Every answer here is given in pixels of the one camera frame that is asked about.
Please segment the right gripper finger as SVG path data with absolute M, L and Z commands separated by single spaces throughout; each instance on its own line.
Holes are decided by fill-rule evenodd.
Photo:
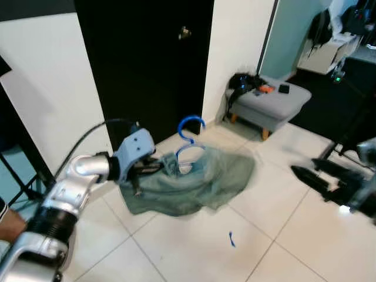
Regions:
M 352 171 L 347 167 L 340 166 L 328 159 L 311 159 L 318 171 L 322 171 L 331 177 L 344 183 L 361 183 L 362 175 L 360 172 Z
M 317 191 L 323 197 L 323 201 L 334 203 L 348 202 L 347 194 L 343 190 L 330 190 L 330 183 L 310 169 L 301 166 L 291 166 L 290 169 L 292 169 L 293 174 L 298 180 L 309 186 L 312 190 Z

